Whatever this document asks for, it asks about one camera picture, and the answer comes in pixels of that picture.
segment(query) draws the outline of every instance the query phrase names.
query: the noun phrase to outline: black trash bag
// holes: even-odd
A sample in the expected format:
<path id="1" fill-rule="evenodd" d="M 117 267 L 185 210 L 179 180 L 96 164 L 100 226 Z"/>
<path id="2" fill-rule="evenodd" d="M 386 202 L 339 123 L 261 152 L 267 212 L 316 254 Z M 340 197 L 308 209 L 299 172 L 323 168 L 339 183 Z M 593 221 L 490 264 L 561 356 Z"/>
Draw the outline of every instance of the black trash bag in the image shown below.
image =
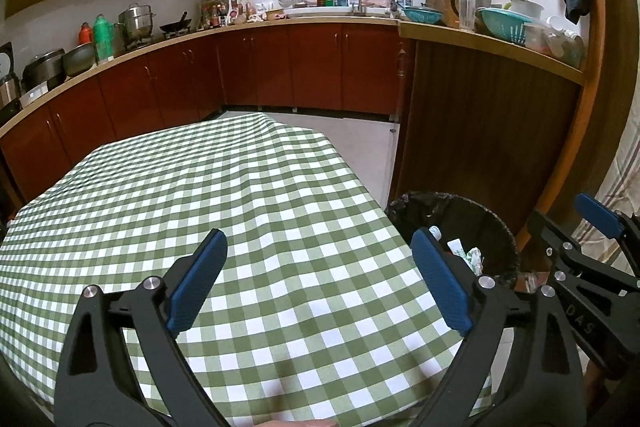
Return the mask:
<path id="1" fill-rule="evenodd" d="M 436 226 L 443 246 L 460 239 L 465 251 L 478 248 L 482 273 L 505 288 L 515 287 L 520 270 L 516 239 L 503 220 L 481 204 L 443 192 L 408 192 L 385 213 L 408 245 L 416 230 Z"/>

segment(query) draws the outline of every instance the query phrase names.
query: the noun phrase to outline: checkered tablecloth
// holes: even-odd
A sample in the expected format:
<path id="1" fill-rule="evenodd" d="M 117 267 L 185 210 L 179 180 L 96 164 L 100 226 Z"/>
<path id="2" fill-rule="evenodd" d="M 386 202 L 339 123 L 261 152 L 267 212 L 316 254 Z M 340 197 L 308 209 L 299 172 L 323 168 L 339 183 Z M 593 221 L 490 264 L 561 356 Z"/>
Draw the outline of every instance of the checkered tablecloth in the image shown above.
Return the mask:
<path id="1" fill-rule="evenodd" d="M 329 141 L 263 114 L 103 146 L 20 211 L 0 248 L 0 349 L 17 376 L 51 404 L 82 288 L 132 289 L 212 228 L 228 259 L 178 343 L 220 412 L 236 426 L 406 423 L 460 337 Z M 145 397 L 166 412 L 126 338 Z"/>

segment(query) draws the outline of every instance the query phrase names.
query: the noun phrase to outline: white bowl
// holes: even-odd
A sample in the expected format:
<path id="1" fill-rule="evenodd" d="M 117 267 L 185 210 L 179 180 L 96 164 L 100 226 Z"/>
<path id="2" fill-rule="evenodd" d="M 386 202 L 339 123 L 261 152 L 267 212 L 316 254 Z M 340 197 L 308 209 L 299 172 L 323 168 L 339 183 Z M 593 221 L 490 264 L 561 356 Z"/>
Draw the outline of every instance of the white bowl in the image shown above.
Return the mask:
<path id="1" fill-rule="evenodd" d="M 511 0 L 511 11 L 526 15 L 532 19 L 540 19 L 544 8 L 540 4 L 528 0 Z"/>

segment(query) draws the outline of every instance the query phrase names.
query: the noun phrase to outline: cabinet door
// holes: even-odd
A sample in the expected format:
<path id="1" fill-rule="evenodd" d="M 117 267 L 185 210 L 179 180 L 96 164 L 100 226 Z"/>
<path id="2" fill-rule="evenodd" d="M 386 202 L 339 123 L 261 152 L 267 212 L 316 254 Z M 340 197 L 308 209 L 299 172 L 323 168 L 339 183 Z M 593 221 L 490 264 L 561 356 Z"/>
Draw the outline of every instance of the cabinet door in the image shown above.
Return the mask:
<path id="1" fill-rule="evenodd" d="M 216 35 L 200 37 L 184 43 L 191 60 L 191 87 L 193 87 L 201 120 L 225 105 L 225 94 L 222 91 L 218 69 L 217 44 L 218 36 Z"/>
<path id="2" fill-rule="evenodd" d="M 149 53 L 146 58 L 164 126 L 179 127 L 198 121 L 198 108 L 191 89 L 190 57 L 186 48 L 174 44 Z"/>
<path id="3" fill-rule="evenodd" d="M 342 25 L 301 24 L 288 29 L 295 107 L 341 109 Z"/>
<path id="4" fill-rule="evenodd" d="M 114 66 L 98 77 L 118 140 L 164 128 L 145 55 Z"/>
<path id="5" fill-rule="evenodd" d="M 256 28 L 251 34 L 258 105 L 293 106 L 286 27 Z"/>
<path id="6" fill-rule="evenodd" d="M 57 95 L 49 110 L 72 165 L 100 145 L 116 141 L 97 77 Z"/>
<path id="7" fill-rule="evenodd" d="M 395 114 L 400 37 L 394 26 L 345 24 L 342 28 L 342 108 Z"/>
<path id="8" fill-rule="evenodd" d="M 218 61 L 227 105 L 258 105 L 250 32 L 225 32 L 218 40 Z"/>
<path id="9" fill-rule="evenodd" d="M 71 170 L 47 105 L 36 109 L 2 136 L 0 148 L 27 202 Z"/>

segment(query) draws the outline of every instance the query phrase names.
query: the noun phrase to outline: silver bolt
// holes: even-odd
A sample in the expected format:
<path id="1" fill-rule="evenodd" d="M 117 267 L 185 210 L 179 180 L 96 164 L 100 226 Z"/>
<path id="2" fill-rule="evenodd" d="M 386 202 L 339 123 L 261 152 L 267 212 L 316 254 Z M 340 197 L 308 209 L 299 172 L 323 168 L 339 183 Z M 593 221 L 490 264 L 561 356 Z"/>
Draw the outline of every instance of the silver bolt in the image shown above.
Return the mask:
<path id="1" fill-rule="evenodd" d="M 551 286 L 547 286 L 546 284 L 540 288 L 542 295 L 545 297 L 554 297 L 556 295 L 556 290 L 551 288 Z"/>
<path id="2" fill-rule="evenodd" d="M 482 288 L 490 290 L 495 286 L 495 281 L 488 275 L 483 275 L 480 279 L 478 279 L 478 284 L 481 285 Z"/>
<path id="3" fill-rule="evenodd" d="M 87 286 L 84 290 L 82 290 L 82 296 L 90 299 L 91 297 L 95 297 L 98 293 L 98 286 Z"/>
<path id="4" fill-rule="evenodd" d="M 145 290 L 155 290 L 160 285 L 160 279 L 158 277 L 147 277 L 142 285 Z"/>

